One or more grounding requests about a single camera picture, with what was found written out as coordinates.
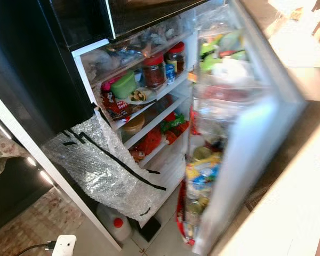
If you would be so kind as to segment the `orange round plate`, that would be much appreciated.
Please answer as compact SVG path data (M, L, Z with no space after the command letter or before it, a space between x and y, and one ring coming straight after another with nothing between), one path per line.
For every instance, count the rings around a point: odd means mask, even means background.
M121 127L123 142L126 142L128 139L140 132L140 130L145 126L145 122L146 118L143 113L126 122L126 124Z

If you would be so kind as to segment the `black fridge white interior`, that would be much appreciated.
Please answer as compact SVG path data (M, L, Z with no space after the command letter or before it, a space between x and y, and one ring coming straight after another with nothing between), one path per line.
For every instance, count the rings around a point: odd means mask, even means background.
M113 37L106 0L0 0L0 99L40 148L62 130L97 114L130 153L150 130L160 129L160 122L172 112L184 114L190 122L190 94L197 67L197 59L191 54L197 48L197 7L156 24L187 25L186 36L151 55L162 54L165 65L167 51L184 42L186 68L175 76L174 83L151 89L157 93L157 100L144 105L129 104L132 111L129 120L143 113L146 122L143 129L126 142L123 142L121 127L128 121L111 118L101 101L101 85L110 86L111 79L133 71L136 89L147 88L141 71L146 58L93 82L87 80L81 60L82 54L131 37ZM188 139L188 129L171 145L163 136L160 146L138 163L150 171L152 181L167 188L163 204L184 179ZM62 166L52 163L96 215L99 202L85 194ZM142 222L127 217L131 227L146 241L151 241L162 228L158 210Z

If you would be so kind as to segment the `white fridge door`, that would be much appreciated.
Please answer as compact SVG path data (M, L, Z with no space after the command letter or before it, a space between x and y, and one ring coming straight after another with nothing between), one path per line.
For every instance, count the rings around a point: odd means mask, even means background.
M306 105L256 20L258 0L208 0L196 10L196 80L192 86L187 164L196 147L221 153L208 197L194 198L183 183L185 235L191 251L207 256L226 231L250 190ZM201 38L240 31L253 87L230 87L199 65Z

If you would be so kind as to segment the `brown patterned floor mat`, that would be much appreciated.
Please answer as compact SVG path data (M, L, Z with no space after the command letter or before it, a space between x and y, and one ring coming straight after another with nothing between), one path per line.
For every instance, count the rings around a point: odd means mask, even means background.
M73 235L85 215L59 188L51 188L36 202L0 228L0 256L15 256L36 244Z

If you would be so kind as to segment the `red snack packet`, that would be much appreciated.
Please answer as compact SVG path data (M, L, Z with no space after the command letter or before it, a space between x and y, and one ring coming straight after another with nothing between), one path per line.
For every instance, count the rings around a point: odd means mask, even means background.
M129 109L130 105L116 96L109 90L109 85L101 85L101 101L104 108L109 113L114 121L129 121L129 116L132 111Z

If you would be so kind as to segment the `long black tape strip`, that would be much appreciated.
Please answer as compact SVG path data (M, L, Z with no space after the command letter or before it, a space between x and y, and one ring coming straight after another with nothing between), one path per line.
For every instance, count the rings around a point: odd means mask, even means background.
M114 154L110 153L109 151L106 151L105 149L103 149L101 146L99 146L98 143L94 142L93 139L91 137L89 137L89 135L87 135L85 132L80 132L79 134L76 135L77 138L84 138L86 139L89 143L93 144L97 149L99 149L100 151L102 151L104 154L106 154L109 158L111 158L112 160L114 160L116 163L119 164L119 166L121 166L123 169L125 169L128 173L130 173L133 177L137 178L138 180L142 181L143 183L145 183L146 185L152 186L155 189L158 190L162 190L162 191L166 191L167 188L165 188L165 186L159 186L159 185L154 185L153 183L151 183L150 181L146 180L145 178L141 177L141 175L137 174L135 171L133 171L132 168L130 168L130 166L128 166L127 164L123 163L123 161L121 161L121 159L117 158L116 156L114 156Z

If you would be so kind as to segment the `green plastic container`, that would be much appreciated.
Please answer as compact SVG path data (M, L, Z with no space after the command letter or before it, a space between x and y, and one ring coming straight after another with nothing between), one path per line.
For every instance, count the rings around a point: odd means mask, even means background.
M126 71L123 75L111 79L110 90L118 99L126 99L136 89L135 73Z

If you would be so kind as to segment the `white plate with food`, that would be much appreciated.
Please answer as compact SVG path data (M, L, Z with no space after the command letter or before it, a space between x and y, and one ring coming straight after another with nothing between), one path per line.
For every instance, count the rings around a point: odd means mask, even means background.
M140 87L131 92L130 95L124 99L124 102L132 105L144 105L155 100L157 100L157 93L155 90Z

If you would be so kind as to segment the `white jug red cap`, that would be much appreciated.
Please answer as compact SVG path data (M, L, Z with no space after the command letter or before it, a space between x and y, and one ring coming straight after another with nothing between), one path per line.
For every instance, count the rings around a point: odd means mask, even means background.
M132 228L127 217L118 210L99 203L96 215L102 225L117 242L123 242L132 234Z

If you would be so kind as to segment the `red green food packet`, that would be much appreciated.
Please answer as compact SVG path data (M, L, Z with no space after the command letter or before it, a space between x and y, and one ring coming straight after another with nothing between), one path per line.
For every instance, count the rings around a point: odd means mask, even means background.
M182 113L172 112L160 122L160 130L170 146L189 127L189 120Z

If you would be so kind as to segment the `blue drink can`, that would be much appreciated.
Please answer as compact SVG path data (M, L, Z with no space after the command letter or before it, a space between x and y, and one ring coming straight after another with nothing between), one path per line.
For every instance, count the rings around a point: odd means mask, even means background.
M167 84L172 84L175 81L175 67L170 63L164 65L165 68L165 77Z

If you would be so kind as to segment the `red lid jar dark contents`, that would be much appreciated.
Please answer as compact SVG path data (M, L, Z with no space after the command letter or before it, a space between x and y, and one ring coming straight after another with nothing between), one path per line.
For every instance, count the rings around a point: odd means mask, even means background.
M165 54L165 61L167 64L174 66L174 73L176 76L179 76L181 73L183 73L186 68L184 51L184 42L178 42Z

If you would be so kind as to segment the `gold lid jar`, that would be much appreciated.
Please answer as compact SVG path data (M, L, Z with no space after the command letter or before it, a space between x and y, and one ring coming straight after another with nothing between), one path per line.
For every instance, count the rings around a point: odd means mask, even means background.
M192 161L201 161L213 154L213 151L209 147L199 146L194 149L192 153Z

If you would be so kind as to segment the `green plastic bag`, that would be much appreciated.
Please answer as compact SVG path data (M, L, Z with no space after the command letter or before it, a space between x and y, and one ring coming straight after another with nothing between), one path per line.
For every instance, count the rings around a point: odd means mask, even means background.
M199 65L204 73L211 71L214 64L221 63L224 59L243 60L246 54L240 31L202 37L199 46Z

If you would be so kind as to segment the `white plastic bag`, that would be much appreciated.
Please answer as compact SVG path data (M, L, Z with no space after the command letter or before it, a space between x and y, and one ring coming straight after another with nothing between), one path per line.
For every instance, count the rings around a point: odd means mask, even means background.
M222 58L214 64L210 72L219 84L230 87L253 87L255 79L248 61L233 58Z

